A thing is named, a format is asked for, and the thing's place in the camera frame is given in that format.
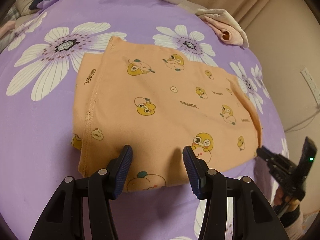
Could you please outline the person right hand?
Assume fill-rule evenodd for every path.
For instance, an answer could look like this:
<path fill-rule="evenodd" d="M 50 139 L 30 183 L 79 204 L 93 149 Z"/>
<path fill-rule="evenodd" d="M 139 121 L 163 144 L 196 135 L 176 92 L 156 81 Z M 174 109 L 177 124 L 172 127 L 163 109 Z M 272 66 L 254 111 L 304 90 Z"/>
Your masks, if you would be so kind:
<path fill-rule="evenodd" d="M 279 206 L 285 202 L 287 204 L 286 212 L 295 211 L 295 209 L 299 206 L 300 201 L 296 198 L 292 198 L 291 196 L 286 196 L 281 186 L 279 186 L 276 190 L 276 194 L 274 196 L 274 206 Z"/>

